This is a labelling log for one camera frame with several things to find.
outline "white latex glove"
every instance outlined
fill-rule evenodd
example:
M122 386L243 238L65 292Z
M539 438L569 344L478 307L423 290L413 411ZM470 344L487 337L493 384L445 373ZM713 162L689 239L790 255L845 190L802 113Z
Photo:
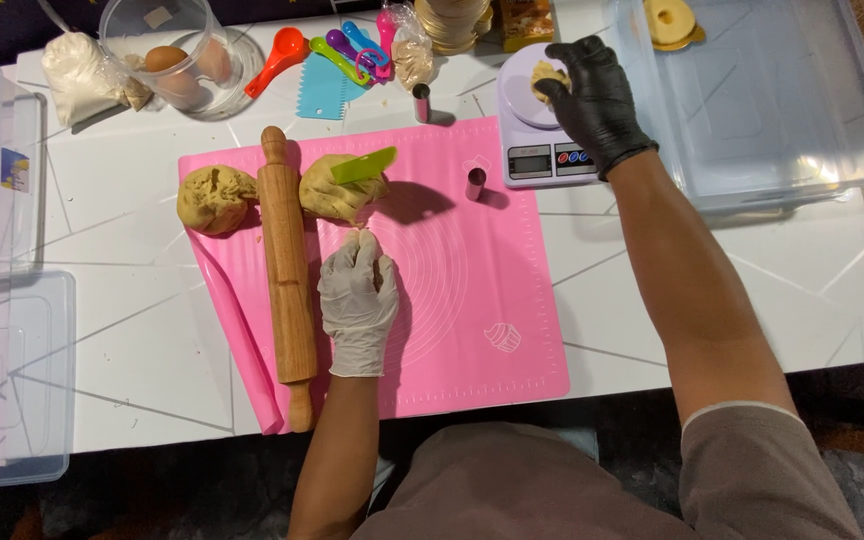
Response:
M378 241L368 230L351 230L342 247L321 265L321 325L335 341L332 375L381 377L385 343L399 311L392 259L378 257ZM374 267L381 277L376 290Z

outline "forearm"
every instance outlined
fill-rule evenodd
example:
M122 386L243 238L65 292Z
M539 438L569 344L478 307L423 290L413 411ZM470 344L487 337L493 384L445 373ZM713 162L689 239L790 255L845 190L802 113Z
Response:
M378 377L333 375L298 476L289 538L349 538L362 523L378 460Z
M608 173L629 260L662 340L681 421L726 400L795 411L738 272L655 151Z

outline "green dough scraper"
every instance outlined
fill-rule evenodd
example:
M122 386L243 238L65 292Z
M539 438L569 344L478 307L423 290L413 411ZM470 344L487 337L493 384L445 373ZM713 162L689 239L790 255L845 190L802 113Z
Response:
M342 186L342 184L378 176L396 160L398 153L399 150L395 146L390 146L339 163L331 169L332 178L335 179L335 184Z

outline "hand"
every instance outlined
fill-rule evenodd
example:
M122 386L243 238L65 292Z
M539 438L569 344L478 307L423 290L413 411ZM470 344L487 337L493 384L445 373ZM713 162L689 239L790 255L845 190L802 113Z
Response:
M342 247L321 265L321 325L333 341L332 375L381 377L385 343L399 311L392 259L378 257L368 230L350 230ZM374 267L378 268L378 290Z
M539 79L534 87L549 97L558 124L592 158L600 180L632 156L659 148L636 121L632 90L616 51L598 35L552 43L545 55L565 64L572 91L553 79Z

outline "dough piece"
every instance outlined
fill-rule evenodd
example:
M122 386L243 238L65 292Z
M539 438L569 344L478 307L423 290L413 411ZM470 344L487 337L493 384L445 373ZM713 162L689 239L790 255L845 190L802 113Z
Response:
M258 199L256 179L225 165L209 165L185 175L178 187L178 219L193 231L221 235L234 231Z
M529 85L532 88L532 93L534 93L535 99L546 105L549 104L548 96L536 90L536 82L540 79L555 79L565 85L567 89L572 90L572 80L565 71L555 69L552 67L551 63L543 59L539 60L535 67L532 68L532 80L529 82Z
M382 175L337 185L331 168L358 158L351 153L326 153L309 166L298 183L298 202L307 214L344 219L354 227L362 207L389 193Z
M695 30L695 14L683 0L645 0L645 20L659 45L681 42Z

